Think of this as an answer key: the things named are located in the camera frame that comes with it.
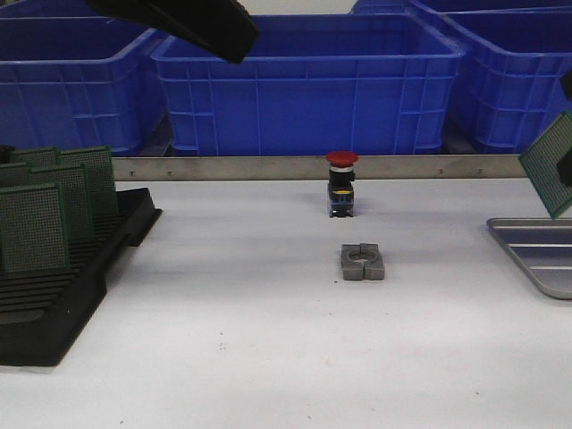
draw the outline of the metal rail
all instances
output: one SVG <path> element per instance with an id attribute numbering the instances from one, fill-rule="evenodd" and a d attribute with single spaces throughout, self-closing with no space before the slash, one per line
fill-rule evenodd
<path id="1" fill-rule="evenodd" d="M 323 156 L 114 158 L 117 181 L 325 180 Z M 359 179 L 492 179 L 526 177 L 516 155 L 362 156 Z"/>

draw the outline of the white table surface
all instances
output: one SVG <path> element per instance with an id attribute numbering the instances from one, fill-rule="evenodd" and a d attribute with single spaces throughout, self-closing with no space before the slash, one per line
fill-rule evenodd
<path id="1" fill-rule="evenodd" d="M 163 216 L 56 368 L 0 367 L 0 427 L 566 428 L 572 303 L 488 233 L 527 180 L 121 183 Z M 345 282 L 341 244 L 386 279 Z"/>

